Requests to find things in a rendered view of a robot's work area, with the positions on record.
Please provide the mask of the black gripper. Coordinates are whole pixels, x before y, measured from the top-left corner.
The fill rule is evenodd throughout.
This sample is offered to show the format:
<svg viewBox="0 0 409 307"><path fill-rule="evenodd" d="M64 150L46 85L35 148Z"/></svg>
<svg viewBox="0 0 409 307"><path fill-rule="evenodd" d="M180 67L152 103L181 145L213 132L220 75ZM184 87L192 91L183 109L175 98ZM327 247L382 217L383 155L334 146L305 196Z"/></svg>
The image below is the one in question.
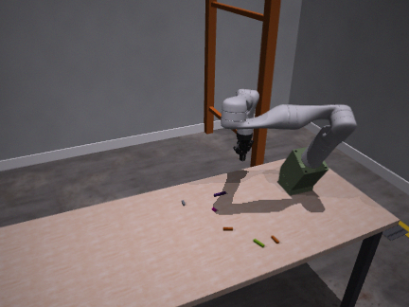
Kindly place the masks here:
<svg viewBox="0 0 409 307"><path fill-rule="evenodd" d="M254 143L254 140L252 140L252 136L253 136L253 133L250 135L240 135L237 133L237 139L238 139L237 144L238 145L236 147L233 147L233 149L235 150L237 154L240 155L240 161L245 160L247 152L250 151ZM247 139L249 140L247 141Z"/></svg>

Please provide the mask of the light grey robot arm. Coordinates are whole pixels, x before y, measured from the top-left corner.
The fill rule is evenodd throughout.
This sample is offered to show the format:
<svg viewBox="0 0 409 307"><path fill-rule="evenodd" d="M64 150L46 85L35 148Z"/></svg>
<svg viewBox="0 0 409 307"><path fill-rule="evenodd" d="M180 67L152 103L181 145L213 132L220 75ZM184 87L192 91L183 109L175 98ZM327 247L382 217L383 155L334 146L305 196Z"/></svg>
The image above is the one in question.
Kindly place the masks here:
<svg viewBox="0 0 409 307"><path fill-rule="evenodd" d="M297 130L317 119L329 120L330 126L323 127L301 155L303 163L312 169L318 168L337 145L345 141L357 127L352 110L347 105L282 104L259 117L254 117L259 100L258 91L240 89L236 96L239 95L242 97L223 101L221 125L225 129L237 130L240 135L250 135L253 129ZM247 99L247 106L243 97Z"/></svg>

